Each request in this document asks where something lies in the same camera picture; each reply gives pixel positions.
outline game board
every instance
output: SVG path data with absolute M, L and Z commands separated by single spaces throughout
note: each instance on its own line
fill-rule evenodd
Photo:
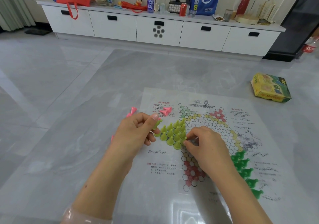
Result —
M 290 212 L 291 199 L 304 193 L 296 187 L 298 183 L 291 168 L 248 100 L 145 88 L 139 111 L 152 114 L 163 107 L 172 107 L 172 112 L 167 117 L 160 114 L 162 122 L 158 128 L 162 133 L 151 146 L 144 146 L 134 159 L 123 183 L 119 213 L 147 214 L 162 220 L 162 215 L 175 213 L 173 209 L 177 208 L 193 215 L 200 213 L 198 220 L 205 213 L 212 219 L 217 218 L 217 222 L 230 223 L 227 205 L 197 160 L 185 146 L 175 145 L 177 141 L 171 144 L 169 137 L 163 136 L 166 127 L 179 120 L 185 124 L 186 132 L 205 125 L 219 133 L 229 154 L 234 156 L 232 160 L 238 172 L 272 221 L 284 223 L 282 216 Z M 244 153 L 244 156 L 238 159 L 238 153 Z M 284 195 L 289 191 L 295 196 Z M 178 207 L 168 207 L 168 203 Z M 159 206 L 162 215 L 153 212 Z

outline red container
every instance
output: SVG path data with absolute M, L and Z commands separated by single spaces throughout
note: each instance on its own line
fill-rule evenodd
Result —
M 182 3 L 181 4 L 181 10 L 180 10 L 180 16 L 185 17 L 186 16 L 186 11 L 187 11 L 187 4 Z
M 248 4 L 249 4 L 249 1 L 250 0 L 241 0 L 241 3 L 239 4 L 238 9 L 237 9 L 236 15 L 237 14 L 245 14 L 246 9 L 247 9 Z

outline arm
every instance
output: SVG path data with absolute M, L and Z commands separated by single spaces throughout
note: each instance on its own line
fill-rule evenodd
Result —
M 233 223 L 272 224 L 247 183 L 235 169 L 226 144 L 220 135 L 202 126 L 193 128 L 187 134 L 188 140 L 196 137 L 199 138 L 199 146 L 189 141 L 185 141 L 184 145 L 197 159 L 202 170 L 217 185 L 229 207 Z
M 122 120 L 104 157 L 72 204 L 72 211 L 77 216 L 68 218 L 70 215 L 66 212 L 62 224 L 79 223 L 79 219 L 83 221 L 86 217 L 112 219 L 118 192 L 131 169 L 133 158 L 143 144 L 149 146 L 156 140 L 150 131 L 159 133 L 158 128 L 152 130 L 158 117 L 157 113 L 151 116 L 138 113 Z

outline fingernail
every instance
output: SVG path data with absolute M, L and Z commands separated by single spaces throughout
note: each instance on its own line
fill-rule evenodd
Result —
M 153 118 L 155 121 L 157 121 L 157 119 L 159 118 L 159 114 L 158 113 L 153 113 L 151 115 L 151 118 Z

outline cabinet top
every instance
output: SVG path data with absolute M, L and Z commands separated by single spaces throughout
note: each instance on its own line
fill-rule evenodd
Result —
M 67 8 L 66 4 L 56 3 L 53 0 L 38 0 L 37 3 L 40 5 Z M 214 20 L 213 17 L 211 16 L 203 16 L 203 15 L 196 15 L 195 17 L 192 18 L 192 17 L 180 17 L 179 14 L 169 13 L 169 12 L 166 12 L 164 14 L 161 14 L 160 12 L 148 13 L 147 11 L 143 11 L 141 13 L 134 13 L 130 9 L 118 9 L 113 7 L 96 6 L 96 5 L 92 5 L 90 7 L 78 6 L 78 9 L 100 11 L 100 12 L 107 12 L 107 13 L 119 13 L 119 14 L 135 15 L 135 16 L 142 16 L 142 17 L 171 19 L 171 20 L 187 21 L 187 22 L 195 22 L 195 23 L 203 23 L 203 24 L 239 27 L 239 28 L 247 28 L 247 29 L 259 29 L 259 30 L 269 30 L 269 31 L 278 31 L 278 32 L 284 32 L 286 30 L 284 27 L 278 24 L 246 25 L 246 24 L 238 23 L 235 20 L 231 20 L 229 22 L 219 22 Z

